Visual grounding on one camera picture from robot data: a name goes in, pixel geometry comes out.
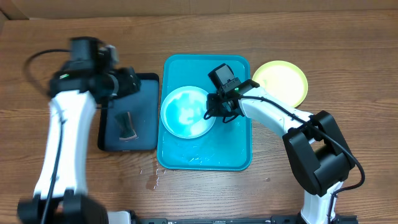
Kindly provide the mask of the light blue plate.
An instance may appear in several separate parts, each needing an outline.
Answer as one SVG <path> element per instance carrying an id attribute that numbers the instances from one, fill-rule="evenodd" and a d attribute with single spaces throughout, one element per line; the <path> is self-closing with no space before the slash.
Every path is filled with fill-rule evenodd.
<path id="1" fill-rule="evenodd" d="M 183 86 L 171 91 L 161 105 L 160 117 L 166 130 L 182 139 L 206 134 L 216 118 L 204 119 L 208 92 L 197 86 Z"/>

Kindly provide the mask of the green scrubbing sponge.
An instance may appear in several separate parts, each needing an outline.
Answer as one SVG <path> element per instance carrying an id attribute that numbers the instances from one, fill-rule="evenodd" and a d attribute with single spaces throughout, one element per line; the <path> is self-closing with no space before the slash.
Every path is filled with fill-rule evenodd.
<path id="1" fill-rule="evenodd" d="M 119 139 L 121 141 L 129 141 L 137 138 L 130 112 L 118 113 L 114 118 L 120 128 Z"/>

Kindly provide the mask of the yellow-green plate front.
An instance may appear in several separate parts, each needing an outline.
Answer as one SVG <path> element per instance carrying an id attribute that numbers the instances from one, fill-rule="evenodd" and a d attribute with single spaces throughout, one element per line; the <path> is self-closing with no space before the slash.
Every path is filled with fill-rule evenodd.
<path id="1" fill-rule="evenodd" d="M 283 60 L 274 60 L 261 65 L 252 79 L 270 95 L 297 108 L 308 93 L 308 81 L 298 66 Z"/>

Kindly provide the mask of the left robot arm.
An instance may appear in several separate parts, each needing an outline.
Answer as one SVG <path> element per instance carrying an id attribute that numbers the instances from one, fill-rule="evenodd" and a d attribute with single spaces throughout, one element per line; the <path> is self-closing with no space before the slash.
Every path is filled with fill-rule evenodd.
<path id="1" fill-rule="evenodd" d="M 141 81 L 133 68 L 119 68 L 114 46 L 95 37 L 70 39 L 70 54 L 49 81 L 49 90 L 37 83 L 29 65 L 28 81 L 50 98 L 50 124 L 40 177 L 31 200 L 21 200 L 17 216 L 22 223 L 134 223 L 128 210 L 109 212 L 89 198 L 86 156 L 93 117 L 111 100 L 137 93 Z"/>

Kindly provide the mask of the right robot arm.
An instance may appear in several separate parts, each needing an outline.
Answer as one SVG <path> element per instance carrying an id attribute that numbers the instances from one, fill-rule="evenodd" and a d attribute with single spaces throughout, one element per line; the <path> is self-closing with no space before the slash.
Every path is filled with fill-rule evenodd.
<path id="1" fill-rule="evenodd" d="M 207 96 L 205 119 L 238 116 L 255 120 L 282 138 L 292 173 L 304 189 L 297 217 L 273 217 L 272 223 L 357 223 L 355 216 L 335 213 L 336 196 L 343 190 L 356 161 L 331 114 L 300 111 L 248 79 L 241 82 L 225 63 L 208 74 L 216 93 Z"/>

